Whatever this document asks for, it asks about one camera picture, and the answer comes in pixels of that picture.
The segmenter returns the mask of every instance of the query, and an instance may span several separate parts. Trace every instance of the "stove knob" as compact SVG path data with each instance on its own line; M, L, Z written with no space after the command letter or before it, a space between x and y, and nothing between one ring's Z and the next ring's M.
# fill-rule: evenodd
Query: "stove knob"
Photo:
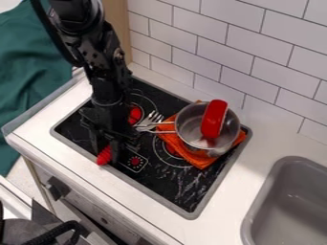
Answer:
M137 166L141 163L141 159L139 157L132 157L131 164L132 166Z

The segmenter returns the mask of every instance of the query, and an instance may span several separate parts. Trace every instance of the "stainless steel sink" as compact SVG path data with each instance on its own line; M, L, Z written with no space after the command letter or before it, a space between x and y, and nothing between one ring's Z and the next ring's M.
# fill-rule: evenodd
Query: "stainless steel sink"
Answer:
M327 168L300 157L278 161L241 235L246 245L327 245Z

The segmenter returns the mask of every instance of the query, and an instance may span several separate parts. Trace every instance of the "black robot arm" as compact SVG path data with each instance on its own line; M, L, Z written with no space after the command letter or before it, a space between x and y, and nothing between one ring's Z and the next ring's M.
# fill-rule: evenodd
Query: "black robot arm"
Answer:
M63 56L77 67L83 67L93 87L93 108L79 111L82 125L90 130L96 154L98 138L106 136L112 146L113 162L120 148L133 139L128 123L131 72L124 51L111 24L104 20L100 0L49 0L45 13L39 0L33 8L54 44Z

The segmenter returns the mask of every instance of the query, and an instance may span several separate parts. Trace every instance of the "green cloth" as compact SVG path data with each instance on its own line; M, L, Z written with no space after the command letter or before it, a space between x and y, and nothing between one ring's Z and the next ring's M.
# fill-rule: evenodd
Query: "green cloth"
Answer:
M48 9L47 2L42 4ZM0 34L1 128L67 82L72 66L56 49L29 0L0 14ZM1 175L9 173L18 156L0 132Z

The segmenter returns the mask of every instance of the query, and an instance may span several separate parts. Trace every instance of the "black cable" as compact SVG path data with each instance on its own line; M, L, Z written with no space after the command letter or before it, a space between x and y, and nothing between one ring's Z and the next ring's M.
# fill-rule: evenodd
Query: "black cable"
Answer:
M40 0L31 0L31 3L37 17L41 21L43 27L47 31L56 48L61 52L61 54L69 63L76 67L82 67L83 61L80 61L73 57L70 51L65 46L65 44L62 42L60 35L56 31L56 28L49 20L47 13L45 13L45 11L43 10Z
M61 234L65 234L70 230L75 230L72 237L65 243L65 245L76 245L81 235L82 227L75 220L63 223L52 230L42 234L30 241L24 242L22 245L49 245Z

